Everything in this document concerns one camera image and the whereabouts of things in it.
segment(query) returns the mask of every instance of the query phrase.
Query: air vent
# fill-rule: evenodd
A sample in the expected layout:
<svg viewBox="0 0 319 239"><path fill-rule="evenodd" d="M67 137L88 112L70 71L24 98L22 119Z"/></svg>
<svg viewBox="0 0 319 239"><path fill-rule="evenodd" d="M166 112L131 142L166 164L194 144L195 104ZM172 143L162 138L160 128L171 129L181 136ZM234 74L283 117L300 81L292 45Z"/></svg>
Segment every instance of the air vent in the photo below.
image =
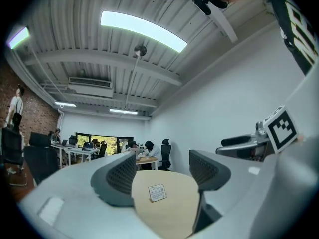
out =
<svg viewBox="0 0 319 239"><path fill-rule="evenodd" d="M102 88L107 88L107 89L111 89L113 87L112 82L110 82L110 81L103 81L103 80L96 80L96 79L70 77L69 82L70 82L70 84L102 87Z"/></svg>

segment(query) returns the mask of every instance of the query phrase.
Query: ceiling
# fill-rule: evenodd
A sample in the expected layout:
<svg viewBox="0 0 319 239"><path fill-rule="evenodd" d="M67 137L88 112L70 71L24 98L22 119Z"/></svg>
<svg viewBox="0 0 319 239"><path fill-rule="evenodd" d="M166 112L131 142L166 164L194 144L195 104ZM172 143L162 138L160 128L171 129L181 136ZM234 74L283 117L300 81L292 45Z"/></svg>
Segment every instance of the ceiling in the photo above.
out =
<svg viewBox="0 0 319 239"><path fill-rule="evenodd" d="M241 26L269 15L263 0L246 0L225 10L210 8L212 15L206 16L191 0L37 0L20 21L28 26L31 38L10 51L15 63L12 58L8 61L16 72L23 70L30 84L41 89L46 98L75 103L81 109L123 109L131 80L126 108L149 116L165 102L168 90L177 91L190 80L190 64L221 43L236 45ZM105 10L156 23L188 45L178 53L145 36L101 26ZM145 45L147 54L133 73L137 44ZM203 69L193 67L192 77ZM68 88L69 77L111 81L114 96L110 99L76 93Z"/></svg>

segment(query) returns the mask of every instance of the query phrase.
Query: white wall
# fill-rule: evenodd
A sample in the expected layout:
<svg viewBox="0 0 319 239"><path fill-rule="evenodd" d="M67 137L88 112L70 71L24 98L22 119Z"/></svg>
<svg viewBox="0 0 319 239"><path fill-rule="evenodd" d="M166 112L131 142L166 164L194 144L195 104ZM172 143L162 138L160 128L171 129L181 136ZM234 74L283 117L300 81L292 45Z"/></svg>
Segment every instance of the white wall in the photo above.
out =
<svg viewBox="0 0 319 239"><path fill-rule="evenodd" d="M151 122L147 136L172 142L172 169L189 173L189 150L215 152L222 139L254 133L304 78L279 28L245 44L170 100Z"/></svg>
<svg viewBox="0 0 319 239"><path fill-rule="evenodd" d="M61 139L69 139L75 133L134 137L136 142L142 142L144 121L65 113L61 125Z"/></svg>

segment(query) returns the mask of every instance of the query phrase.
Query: round wooden table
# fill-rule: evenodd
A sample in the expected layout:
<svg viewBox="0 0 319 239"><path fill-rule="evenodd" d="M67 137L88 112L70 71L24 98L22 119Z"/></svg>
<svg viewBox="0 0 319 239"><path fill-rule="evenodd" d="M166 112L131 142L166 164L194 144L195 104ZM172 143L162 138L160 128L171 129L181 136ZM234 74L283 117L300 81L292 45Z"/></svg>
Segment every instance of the round wooden table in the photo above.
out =
<svg viewBox="0 0 319 239"><path fill-rule="evenodd" d="M149 187L163 184L166 198L151 202ZM198 203L198 185L192 177L169 171L138 171L132 197L140 219L164 239L192 234Z"/></svg>

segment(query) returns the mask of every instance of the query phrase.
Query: white cube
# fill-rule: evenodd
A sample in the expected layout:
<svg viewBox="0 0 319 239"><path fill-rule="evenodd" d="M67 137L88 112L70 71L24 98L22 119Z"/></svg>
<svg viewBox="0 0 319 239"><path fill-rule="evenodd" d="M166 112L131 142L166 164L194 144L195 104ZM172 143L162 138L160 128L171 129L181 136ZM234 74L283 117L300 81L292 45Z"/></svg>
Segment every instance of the white cube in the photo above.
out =
<svg viewBox="0 0 319 239"><path fill-rule="evenodd" d="M275 153L289 146L297 137L296 124L285 106L280 106L263 121Z"/></svg>

